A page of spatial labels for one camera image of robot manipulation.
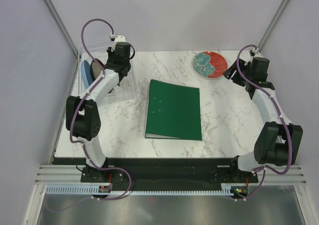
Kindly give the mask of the red teal floral plate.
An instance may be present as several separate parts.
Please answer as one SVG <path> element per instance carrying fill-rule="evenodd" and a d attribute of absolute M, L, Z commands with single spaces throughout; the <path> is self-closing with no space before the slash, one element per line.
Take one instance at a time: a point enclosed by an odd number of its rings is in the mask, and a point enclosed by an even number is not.
<path fill-rule="evenodd" d="M 192 67 L 203 78 L 217 79 L 223 76 L 223 73 L 228 68 L 228 63 L 219 53 L 204 51 L 194 56 Z"/>

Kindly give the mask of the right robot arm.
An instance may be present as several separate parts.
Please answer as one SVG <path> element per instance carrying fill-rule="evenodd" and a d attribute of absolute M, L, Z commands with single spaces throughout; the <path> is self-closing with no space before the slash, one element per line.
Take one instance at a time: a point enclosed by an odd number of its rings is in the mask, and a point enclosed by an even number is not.
<path fill-rule="evenodd" d="M 275 87 L 267 80 L 269 63 L 263 57 L 252 57 L 248 62 L 237 58 L 223 73 L 226 79 L 245 88 L 264 123 L 253 151 L 236 157 L 237 164 L 228 169 L 228 176 L 234 182 L 245 178 L 246 172 L 263 169 L 284 175 L 297 157 L 303 129 L 294 125 L 281 109 Z"/>

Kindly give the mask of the dark red beige plate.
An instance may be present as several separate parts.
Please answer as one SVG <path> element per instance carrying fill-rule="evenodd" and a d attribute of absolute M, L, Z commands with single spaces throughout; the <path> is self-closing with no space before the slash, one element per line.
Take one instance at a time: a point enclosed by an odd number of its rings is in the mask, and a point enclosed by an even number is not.
<path fill-rule="evenodd" d="M 104 68 L 104 64 L 101 60 L 96 58 L 96 61 L 92 60 L 90 64 L 90 74 L 93 81 L 100 75 L 102 68 Z"/>

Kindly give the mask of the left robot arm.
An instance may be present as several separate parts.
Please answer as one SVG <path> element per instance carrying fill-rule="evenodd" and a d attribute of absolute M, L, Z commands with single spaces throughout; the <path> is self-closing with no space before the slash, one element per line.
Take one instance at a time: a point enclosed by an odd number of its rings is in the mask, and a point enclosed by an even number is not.
<path fill-rule="evenodd" d="M 106 157 L 102 152 L 98 134 L 101 129 L 99 105 L 106 95 L 120 84 L 131 70 L 130 60 L 134 58 L 134 49 L 128 42 L 116 42 L 107 49 L 108 60 L 102 66 L 99 76 L 79 96 L 69 96 L 66 101 L 66 129 L 72 144 L 80 144 L 86 157 L 86 164 L 93 168 L 92 176 L 99 182 L 106 181 L 109 169 L 104 165 Z"/>

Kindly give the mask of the light blue plate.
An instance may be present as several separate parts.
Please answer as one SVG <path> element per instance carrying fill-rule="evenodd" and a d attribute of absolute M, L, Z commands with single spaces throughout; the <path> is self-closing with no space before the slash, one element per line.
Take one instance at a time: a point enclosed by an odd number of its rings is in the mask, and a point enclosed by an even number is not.
<path fill-rule="evenodd" d="M 89 86 L 93 83 L 93 77 L 90 71 L 90 64 L 87 60 L 83 60 L 80 65 L 81 77 L 83 80 L 83 84 L 85 89 L 89 88 Z"/>

